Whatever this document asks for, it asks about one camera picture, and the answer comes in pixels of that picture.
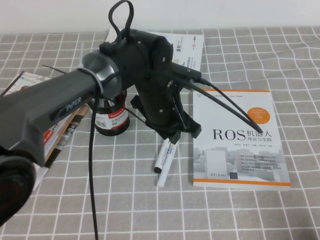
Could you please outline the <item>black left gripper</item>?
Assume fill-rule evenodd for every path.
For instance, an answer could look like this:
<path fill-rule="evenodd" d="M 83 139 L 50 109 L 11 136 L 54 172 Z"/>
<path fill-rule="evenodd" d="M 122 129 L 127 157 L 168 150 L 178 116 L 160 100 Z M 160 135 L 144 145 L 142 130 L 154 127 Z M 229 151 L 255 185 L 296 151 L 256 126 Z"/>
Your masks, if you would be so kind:
<path fill-rule="evenodd" d="M 202 131 L 183 109 L 180 91 L 185 86 L 172 76 L 153 75 L 135 82 L 138 96 L 131 100 L 132 106 L 146 119 L 146 125 L 164 140 L 176 144 L 181 133 L 197 138 Z"/>

